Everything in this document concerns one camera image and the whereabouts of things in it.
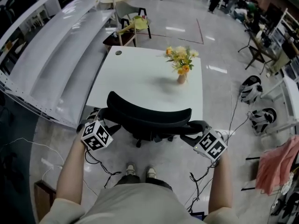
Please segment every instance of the hand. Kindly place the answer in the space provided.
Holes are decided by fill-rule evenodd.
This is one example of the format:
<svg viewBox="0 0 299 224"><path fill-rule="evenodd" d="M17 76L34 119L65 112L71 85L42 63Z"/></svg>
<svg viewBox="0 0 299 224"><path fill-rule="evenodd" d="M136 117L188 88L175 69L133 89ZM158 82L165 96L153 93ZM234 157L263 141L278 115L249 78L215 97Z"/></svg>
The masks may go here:
<svg viewBox="0 0 299 224"><path fill-rule="evenodd" d="M290 38L290 35L286 32L286 33L285 33L285 39L288 40L289 38Z"/></svg>
<svg viewBox="0 0 299 224"><path fill-rule="evenodd" d="M289 42L290 44L292 44L294 41L295 41L295 40L294 40L293 37L289 37L288 42Z"/></svg>

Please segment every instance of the red floor line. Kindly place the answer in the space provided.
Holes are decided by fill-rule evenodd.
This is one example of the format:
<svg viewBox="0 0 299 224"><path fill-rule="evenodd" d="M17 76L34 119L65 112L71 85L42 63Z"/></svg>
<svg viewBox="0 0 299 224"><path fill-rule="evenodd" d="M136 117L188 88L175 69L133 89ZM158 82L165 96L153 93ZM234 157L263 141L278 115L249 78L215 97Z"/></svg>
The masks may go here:
<svg viewBox="0 0 299 224"><path fill-rule="evenodd" d="M198 28L199 28L199 32L200 32L200 36L201 36L201 40L202 40L202 44L204 45L204 38L202 37L202 33L201 33L201 29L200 29L200 25L199 25L199 21L198 19L196 18L196 21L197 21L197 24L198 24Z"/></svg>
<svg viewBox="0 0 299 224"><path fill-rule="evenodd" d="M148 35L148 33L141 33L141 32L138 32L137 34L141 34L141 35ZM162 37L169 37L169 38L172 38L172 36L166 36L166 35L157 35L157 34L151 34L153 36L162 36ZM193 43L197 43L197 44L204 44L204 43L201 43L201 42L195 42L195 41L189 41L189 40L186 40L186 39L181 39L181 38L178 38L179 40L182 40L182 41L186 41L186 42L193 42Z"/></svg>
<svg viewBox="0 0 299 224"><path fill-rule="evenodd" d="M141 35L149 35L148 33L141 33L141 32L138 32L137 34L141 34ZM166 35L157 35L157 34L152 34L151 35L155 35L155 36L162 36L162 37L169 37L171 38L171 36L166 36Z"/></svg>
<svg viewBox="0 0 299 224"><path fill-rule="evenodd" d="M201 43L201 42L194 42L194 41L189 41L189 40L181 39L181 38L178 38L178 39L179 39L179 40L182 40L182 41L186 41L186 42L193 42L193 43L197 43L197 44L204 45L204 43Z"/></svg>

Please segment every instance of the orange flower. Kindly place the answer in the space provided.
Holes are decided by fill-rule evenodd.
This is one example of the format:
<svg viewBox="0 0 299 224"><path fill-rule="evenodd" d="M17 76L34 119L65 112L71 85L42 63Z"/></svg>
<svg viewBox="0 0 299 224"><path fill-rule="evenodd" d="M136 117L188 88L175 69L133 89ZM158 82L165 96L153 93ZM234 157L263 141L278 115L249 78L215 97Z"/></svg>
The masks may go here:
<svg viewBox="0 0 299 224"><path fill-rule="evenodd" d="M168 56L168 55L171 55L171 52L172 52L172 47L168 47L167 49L166 49L166 55Z"/></svg>
<svg viewBox="0 0 299 224"><path fill-rule="evenodd" d="M187 72L189 72L190 68L188 65L183 65L183 70L184 70L184 72L187 73Z"/></svg>
<svg viewBox="0 0 299 224"><path fill-rule="evenodd" d="M185 71L183 69L178 69L178 74L183 75L183 74L185 74Z"/></svg>

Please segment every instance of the black chair backrest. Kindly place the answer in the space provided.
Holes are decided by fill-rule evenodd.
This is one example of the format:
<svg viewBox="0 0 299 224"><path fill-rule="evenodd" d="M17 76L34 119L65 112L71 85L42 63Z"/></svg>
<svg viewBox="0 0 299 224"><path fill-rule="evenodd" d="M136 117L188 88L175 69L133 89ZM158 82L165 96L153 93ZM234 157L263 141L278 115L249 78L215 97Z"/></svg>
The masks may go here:
<svg viewBox="0 0 299 224"><path fill-rule="evenodd" d="M36 3L37 0L7 0L6 9L13 10L14 21L19 18L28 8Z"/></svg>
<svg viewBox="0 0 299 224"><path fill-rule="evenodd" d="M186 109L175 112L161 112L141 108L118 96L114 91L107 98L109 111L118 119L117 123L147 128L182 127L191 118L192 110Z"/></svg>

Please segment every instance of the black cable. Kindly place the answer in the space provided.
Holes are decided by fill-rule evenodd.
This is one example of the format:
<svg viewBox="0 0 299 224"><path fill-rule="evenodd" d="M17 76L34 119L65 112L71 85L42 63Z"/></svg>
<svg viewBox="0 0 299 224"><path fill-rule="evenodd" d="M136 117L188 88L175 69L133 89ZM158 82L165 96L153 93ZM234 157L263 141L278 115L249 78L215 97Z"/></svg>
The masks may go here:
<svg viewBox="0 0 299 224"><path fill-rule="evenodd" d="M234 112L233 112L233 115L232 115L232 119L231 119L230 124L229 124L229 129L228 129L228 139L226 140L226 141L227 141L227 143L226 143L227 146L228 146L228 140L229 140L229 137L231 136L231 135L230 135L230 129L231 129L231 127L232 127L232 123L233 123L234 116L235 116L235 110L236 110L236 108L237 108L237 106L238 106L238 101L239 101L239 97L237 98L237 102L236 102L236 104L235 104L235 109L234 109Z"/></svg>
<svg viewBox="0 0 299 224"><path fill-rule="evenodd" d="M215 168L217 165L218 165L217 161L214 162L214 163L212 163L209 167L207 167L206 173L205 173L203 176L201 176L199 179L197 179L197 180L195 179L193 173L190 173L190 179L191 179L191 181L194 182L195 185L196 185L197 195L196 195L195 198L193 198L191 205L187 208L187 211L188 211L188 212L193 213L193 210L192 210L193 204L194 204L196 201L199 200L199 196L200 196L200 194L201 194L202 191L203 191L203 190L202 190L201 192L199 192L199 187L198 187L197 182L199 182L199 181L202 180L205 176L208 175L210 168Z"/></svg>
<svg viewBox="0 0 299 224"><path fill-rule="evenodd" d="M247 118L246 118L246 120L243 122L243 123L241 123L233 132L232 132L232 134L227 138L227 140L225 140L225 141L228 141L228 139L234 134L234 132L236 132L237 131L237 129L238 128L240 128L243 124L245 124L246 123L246 121L249 119L249 115L248 115L248 113L247 113Z"/></svg>
<svg viewBox="0 0 299 224"><path fill-rule="evenodd" d="M204 186L204 188L201 190L201 192L199 192L199 189L198 189L198 185L197 185L197 182L196 182L196 188L197 188L197 197L193 198L192 200L192 203L191 205L187 208L187 211L190 212L190 213L193 213L193 210L192 210L192 207L193 207L193 204L199 200L199 196L201 195L201 193L204 191L204 189L206 188L206 186L211 182L212 178L210 179L210 181L207 182L207 184Z"/></svg>
<svg viewBox="0 0 299 224"><path fill-rule="evenodd" d="M103 168L103 170L105 171L105 173L110 174L110 176L109 176L109 178L108 178L106 184L104 185L104 188L106 188L106 187L107 187L107 184L108 184L108 182L109 182L109 180L111 179L111 176L121 174L121 172L120 172L120 171L117 171L117 172L115 172L115 173L111 173L111 172L109 172L109 171L107 170L107 168L104 166L104 164L103 164L100 160L97 160L95 157L93 157L93 156L91 155L91 153L89 152L88 147L87 147L87 146L85 146L85 147L86 147L86 151L85 151L85 160L86 160L86 162L88 162L88 163L90 163L90 164L98 164L98 163L99 163L99 164L101 165L101 167ZM92 157L92 158L96 161L96 163L89 162L89 161L87 160L87 158L86 158L86 154L89 154L89 156Z"/></svg>

